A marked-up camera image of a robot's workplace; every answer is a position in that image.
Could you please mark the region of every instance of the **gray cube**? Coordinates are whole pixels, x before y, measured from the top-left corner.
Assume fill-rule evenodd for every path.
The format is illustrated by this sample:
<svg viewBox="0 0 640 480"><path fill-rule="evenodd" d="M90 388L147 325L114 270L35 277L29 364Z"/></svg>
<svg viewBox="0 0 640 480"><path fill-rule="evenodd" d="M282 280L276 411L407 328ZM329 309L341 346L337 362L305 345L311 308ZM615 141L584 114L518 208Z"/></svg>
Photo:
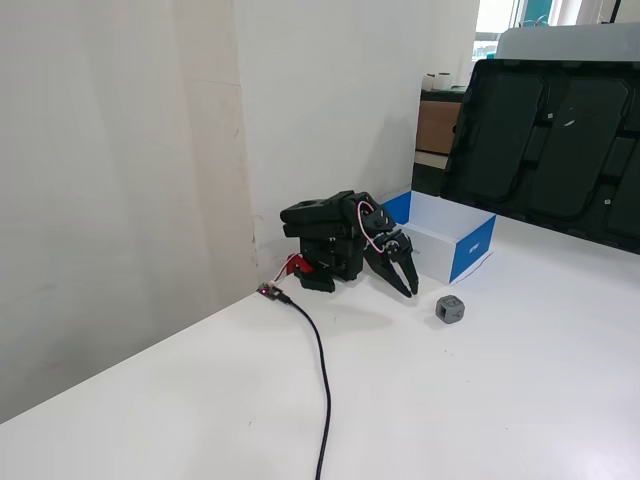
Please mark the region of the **gray cube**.
<svg viewBox="0 0 640 480"><path fill-rule="evenodd" d="M456 323L464 316L464 303L454 295L442 297L436 303L436 315L444 323Z"/></svg>

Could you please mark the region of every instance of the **white box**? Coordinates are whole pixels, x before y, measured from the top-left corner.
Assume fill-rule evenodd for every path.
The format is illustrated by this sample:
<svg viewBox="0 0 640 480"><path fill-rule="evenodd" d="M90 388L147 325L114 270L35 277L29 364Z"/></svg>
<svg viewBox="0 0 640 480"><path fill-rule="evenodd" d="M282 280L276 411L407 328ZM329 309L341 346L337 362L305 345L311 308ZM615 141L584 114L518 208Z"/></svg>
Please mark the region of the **white box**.
<svg viewBox="0 0 640 480"><path fill-rule="evenodd" d="M491 246L493 213L413 191L385 207L411 237L418 273L442 283L459 278Z"/></svg>

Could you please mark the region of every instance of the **white table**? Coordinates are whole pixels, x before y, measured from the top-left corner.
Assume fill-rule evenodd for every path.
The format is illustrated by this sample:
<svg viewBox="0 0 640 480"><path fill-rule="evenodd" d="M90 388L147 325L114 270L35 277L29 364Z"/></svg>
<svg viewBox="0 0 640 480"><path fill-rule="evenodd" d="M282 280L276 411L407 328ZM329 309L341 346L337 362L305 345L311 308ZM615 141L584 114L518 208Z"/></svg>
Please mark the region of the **white table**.
<svg viewBox="0 0 640 480"><path fill-rule="evenodd" d="M362 275L285 291L334 397L323 478L640 478L640 257L501 221L495 253L406 300ZM464 319L435 301L456 294ZM316 345L250 296L0 426L6 480L312 479Z"/></svg>

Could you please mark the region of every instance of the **black robotic arm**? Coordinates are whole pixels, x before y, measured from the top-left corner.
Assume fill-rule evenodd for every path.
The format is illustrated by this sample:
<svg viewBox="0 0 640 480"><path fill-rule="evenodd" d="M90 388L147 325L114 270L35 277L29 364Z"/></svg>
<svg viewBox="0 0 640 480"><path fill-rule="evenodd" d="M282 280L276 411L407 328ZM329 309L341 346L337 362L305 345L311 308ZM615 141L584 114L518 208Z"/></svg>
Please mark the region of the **black robotic arm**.
<svg viewBox="0 0 640 480"><path fill-rule="evenodd" d="M300 202L283 210L287 237L300 238L300 254L313 268L295 275L304 288L333 292L333 277L355 280L363 259L371 269L406 297L418 293L418 275L411 259L411 239L383 205L367 192L340 192L326 200ZM398 275L397 263L409 283Z"/></svg>

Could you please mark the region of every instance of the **blue label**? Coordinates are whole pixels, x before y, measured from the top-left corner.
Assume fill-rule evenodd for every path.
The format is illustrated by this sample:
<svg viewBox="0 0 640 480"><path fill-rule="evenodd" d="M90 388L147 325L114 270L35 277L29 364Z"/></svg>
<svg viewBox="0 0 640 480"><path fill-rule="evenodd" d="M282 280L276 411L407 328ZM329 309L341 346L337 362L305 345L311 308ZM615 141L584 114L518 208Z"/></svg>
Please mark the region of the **blue label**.
<svg viewBox="0 0 640 480"><path fill-rule="evenodd" d="M494 216L456 244L449 282L453 282L476 260L487 253L489 245L491 245L491 235L495 223L496 217Z"/></svg>
<svg viewBox="0 0 640 480"><path fill-rule="evenodd" d="M391 214L396 223L407 223L409 221L409 209L411 208L411 192L392 198L383 205Z"/></svg>

